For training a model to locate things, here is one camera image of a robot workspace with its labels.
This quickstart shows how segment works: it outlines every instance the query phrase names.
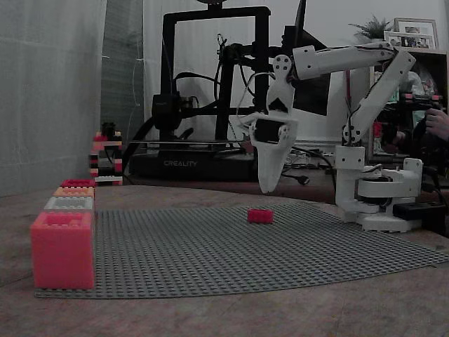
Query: robotic arm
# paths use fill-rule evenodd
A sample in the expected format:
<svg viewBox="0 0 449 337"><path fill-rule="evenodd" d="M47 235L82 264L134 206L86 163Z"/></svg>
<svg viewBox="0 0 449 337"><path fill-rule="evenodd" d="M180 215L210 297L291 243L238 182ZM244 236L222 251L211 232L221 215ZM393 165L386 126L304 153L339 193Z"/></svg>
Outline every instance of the robotic arm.
<svg viewBox="0 0 449 337"><path fill-rule="evenodd" d="M313 46L293 50L293 61L285 55L274 60L276 79L267 95L268 115L252 114L243 118L251 122L251 143L259 154L259 184L263 193L272 192L281 176L283 164L295 144L299 121L292 116L295 89L291 82L319 77L322 74L370 67L391 60L382 78L362 99L343 127L343 145L335 150L337 169L336 204L344 211L345 220L362 224L365 230L405 232L418 227L417 221L393 216L394 204L414 202L420 193L422 162L406 159L403 171L390 171L365 166L365 148L354 146L373 125L394 91L415 64L406 51L396 51L387 42L315 51ZM386 199L383 204L358 201Z"/></svg>

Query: wooden table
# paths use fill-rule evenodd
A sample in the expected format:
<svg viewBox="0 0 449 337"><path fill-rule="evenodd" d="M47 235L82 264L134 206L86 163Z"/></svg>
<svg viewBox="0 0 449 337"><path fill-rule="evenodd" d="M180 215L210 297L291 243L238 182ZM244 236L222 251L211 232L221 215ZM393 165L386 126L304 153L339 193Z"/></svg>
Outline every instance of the wooden table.
<svg viewBox="0 0 449 337"><path fill-rule="evenodd" d="M52 190L0 199L0 336L449 336L449 267L309 288L157 300L33 297L29 226ZM97 209L256 206L297 200L169 187L101 187ZM335 207L321 205L335 213ZM410 241L449 252L418 230Z"/></svg>

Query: picture frame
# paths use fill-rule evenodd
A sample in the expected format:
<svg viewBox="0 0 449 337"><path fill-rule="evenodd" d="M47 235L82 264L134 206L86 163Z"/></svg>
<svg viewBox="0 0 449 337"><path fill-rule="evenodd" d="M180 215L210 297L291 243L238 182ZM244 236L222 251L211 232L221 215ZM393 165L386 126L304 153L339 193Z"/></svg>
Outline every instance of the picture frame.
<svg viewBox="0 0 449 337"><path fill-rule="evenodd" d="M431 35L435 49L438 49L436 21L430 19L395 18L394 30L400 33Z"/></svg>
<svg viewBox="0 0 449 337"><path fill-rule="evenodd" d="M384 37L393 47L435 49L434 38L431 35L384 32Z"/></svg>

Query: gray baseplate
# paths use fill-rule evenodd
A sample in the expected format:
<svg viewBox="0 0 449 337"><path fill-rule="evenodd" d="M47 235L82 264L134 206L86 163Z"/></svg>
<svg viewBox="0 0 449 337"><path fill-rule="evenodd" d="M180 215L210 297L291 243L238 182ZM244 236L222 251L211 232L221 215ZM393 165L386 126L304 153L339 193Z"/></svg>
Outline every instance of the gray baseplate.
<svg viewBox="0 0 449 337"><path fill-rule="evenodd" d="M363 232L310 204L99 211L95 289L37 289L41 298L174 298L273 291L363 279L449 261L396 236Z"/></svg>

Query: white curtain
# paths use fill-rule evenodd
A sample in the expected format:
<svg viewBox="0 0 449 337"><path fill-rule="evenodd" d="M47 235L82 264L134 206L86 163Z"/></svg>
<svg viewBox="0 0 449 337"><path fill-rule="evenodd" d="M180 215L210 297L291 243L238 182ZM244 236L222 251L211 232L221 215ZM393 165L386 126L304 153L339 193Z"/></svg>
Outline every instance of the white curtain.
<svg viewBox="0 0 449 337"><path fill-rule="evenodd" d="M0 0L0 195L88 173L106 0Z"/></svg>

